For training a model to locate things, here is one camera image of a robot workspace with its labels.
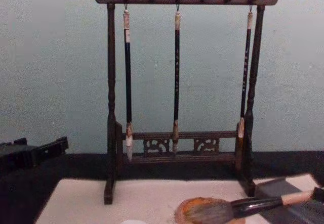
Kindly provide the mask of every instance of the light blue wall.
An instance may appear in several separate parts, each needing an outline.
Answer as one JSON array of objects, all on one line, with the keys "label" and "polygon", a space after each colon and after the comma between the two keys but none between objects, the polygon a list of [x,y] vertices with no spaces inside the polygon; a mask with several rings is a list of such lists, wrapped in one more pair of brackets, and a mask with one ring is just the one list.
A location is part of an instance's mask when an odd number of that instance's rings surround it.
[{"label": "light blue wall", "polygon": [[[67,135],[70,153],[105,152],[106,7],[94,0],[0,4],[0,141],[27,137],[40,145]],[[323,7],[324,0],[279,0],[266,8],[255,151],[323,149]],[[123,9],[116,7],[116,117],[125,128]],[[134,131],[172,130],[175,9],[129,6]],[[248,7],[180,11],[180,130],[234,130]],[[232,141],[221,143],[233,149]]]}]

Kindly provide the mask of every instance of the carved wooden panel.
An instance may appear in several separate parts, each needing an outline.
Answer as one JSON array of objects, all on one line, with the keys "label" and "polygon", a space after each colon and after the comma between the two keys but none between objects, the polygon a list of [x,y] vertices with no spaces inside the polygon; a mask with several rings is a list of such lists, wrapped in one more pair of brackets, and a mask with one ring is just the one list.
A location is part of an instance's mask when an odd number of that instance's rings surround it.
[{"label": "carved wooden panel", "polygon": [[218,154],[219,153],[219,138],[215,139],[193,139],[194,154]]},{"label": "carved wooden panel", "polygon": [[170,152],[170,140],[169,139],[157,139],[157,140],[143,140],[144,145],[144,157],[150,155],[156,155],[163,152]]}]

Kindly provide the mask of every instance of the white table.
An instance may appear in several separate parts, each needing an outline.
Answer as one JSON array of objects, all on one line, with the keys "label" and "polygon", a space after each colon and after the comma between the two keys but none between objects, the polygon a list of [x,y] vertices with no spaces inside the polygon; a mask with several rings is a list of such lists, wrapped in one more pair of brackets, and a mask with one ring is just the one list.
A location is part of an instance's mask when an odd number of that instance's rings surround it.
[{"label": "white table", "polygon": [[[317,186],[310,175],[287,179],[302,191]],[[246,195],[237,181],[134,180],[116,183],[112,205],[104,205],[105,181],[61,180],[37,224],[120,224],[127,219],[148,224],[172,223],[173,213],[185,199],[213,197],[233,201]],[[262,216],[247,224],[268,223]]]}]

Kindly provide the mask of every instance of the table surface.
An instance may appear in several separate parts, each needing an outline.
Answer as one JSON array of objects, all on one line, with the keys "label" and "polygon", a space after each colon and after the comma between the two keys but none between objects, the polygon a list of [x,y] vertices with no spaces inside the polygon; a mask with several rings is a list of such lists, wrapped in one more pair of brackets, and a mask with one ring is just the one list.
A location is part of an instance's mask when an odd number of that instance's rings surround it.
[{"label": "table surface", "polygon": [[[310,173],[324,185],[324,152],[256,152],[255,178]],[[67,154],[34,169],[19,170],[0,178],[0,222],[34,223],[57,183],[63,178],[105,180],[104,154]],[[227,166],[183,163],[129,166],[123,179],[234,180]]]}]

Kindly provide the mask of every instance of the wooden brush stand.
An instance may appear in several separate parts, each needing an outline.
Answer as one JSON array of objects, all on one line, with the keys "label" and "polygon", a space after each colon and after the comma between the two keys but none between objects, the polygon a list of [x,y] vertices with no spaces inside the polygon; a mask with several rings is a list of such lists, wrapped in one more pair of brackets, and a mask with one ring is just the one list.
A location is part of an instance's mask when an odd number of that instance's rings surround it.
[{"label": "wooden brush stand", "polygon": [[[108,13],[108,173],[104,193],[104,203],[111,204],[113,200],[114,185],[118,176],[123,173],[123,166],[127,164],[150,163],[178,163],[178,162],[218,162],[233,166],[234,172],[248,196],[253,196],[255,183],[252,175],[252,129],[253,129],[253,104],[255,86],[258,75],[260,56],[261,34],[263,14],[266,6],[275,5],[278,0],[96,0],[97,3],[107,4]],[[192,152],[178,152],[174,155],[170,152],[172,132],[136,132],[134,140],[143,140],[144,153],[135,155],[129,162],[123,153],[123,133],[121,124],[115,117],[115,4],[157,4],[157,5],[245,5],[257,6],[257,19],[255,25],[254,43],[250,68],[250,84],[247,100],[247,110],[244,120],[244,136],[238,138],[238,125],[233,131],[210,132],[179,132],[179,139],[192,140]],[[236,138],[233,153],[219,152],[221,138]]]}]

